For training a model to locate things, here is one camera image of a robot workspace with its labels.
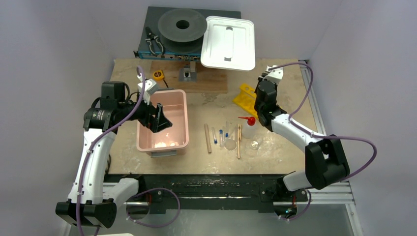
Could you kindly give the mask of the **red capped wash bottle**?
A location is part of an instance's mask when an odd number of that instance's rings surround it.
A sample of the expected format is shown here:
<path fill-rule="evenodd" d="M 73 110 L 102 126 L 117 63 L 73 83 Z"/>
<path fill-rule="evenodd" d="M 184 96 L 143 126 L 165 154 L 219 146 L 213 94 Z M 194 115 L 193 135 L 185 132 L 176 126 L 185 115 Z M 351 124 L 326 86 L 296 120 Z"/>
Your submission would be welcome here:
<path fill-rule="evenodd" d="M 241 130 L 242 136 L 246 139 L 253 138 L 255 135 L 255 131 L 256 131 L 255 117 L 238 117 L 238 118 L 246 121 L 246 123 L 243 125 L 242 130 Z"/>

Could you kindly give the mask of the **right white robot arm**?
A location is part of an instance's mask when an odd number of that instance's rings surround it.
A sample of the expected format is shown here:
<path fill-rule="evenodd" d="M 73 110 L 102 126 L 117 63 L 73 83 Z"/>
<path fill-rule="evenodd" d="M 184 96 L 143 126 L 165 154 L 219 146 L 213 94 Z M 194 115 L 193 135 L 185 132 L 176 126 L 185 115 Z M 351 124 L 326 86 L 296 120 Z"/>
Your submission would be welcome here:
<path fill-rule="evenodd" d="M 260 124 L 279 134 L 304 153 L 305 168 L 284 175 L 277 180 L 276 193 L 282 200 L 290 199 L 297 190 L 323 189 L 350 174 L 348 161 L 341 141 L 332 135 L 313 137 L 313 131 L 289 118 L 277 104 L 277 85 L 258 79 L 254 109 Z"/>

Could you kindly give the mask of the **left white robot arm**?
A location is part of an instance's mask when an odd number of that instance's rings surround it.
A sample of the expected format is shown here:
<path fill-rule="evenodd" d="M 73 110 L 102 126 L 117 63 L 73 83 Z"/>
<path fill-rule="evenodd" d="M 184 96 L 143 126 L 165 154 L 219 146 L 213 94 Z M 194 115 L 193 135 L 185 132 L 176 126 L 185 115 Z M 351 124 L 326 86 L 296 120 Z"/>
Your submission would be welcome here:
<path fill-rule="evenodd" d="M 76 179 L 66 201 L 57 203 L 56 215 L 75 226 L 109 228 L 124 201 L 145 198 L 147 188 L 137 178 L 122 178 L 107 191 L 103 184 L 111 146 L 124 122 L 138 121 L 153 133 L 172 126 L 164 116 L 163 106 L 150 101 L 156 91 L 155 81 L 140 82 L 138 98 L 132 101 L 126 83 L 102 83 L 101 96 L 84 114 L 84 147 Z"/>

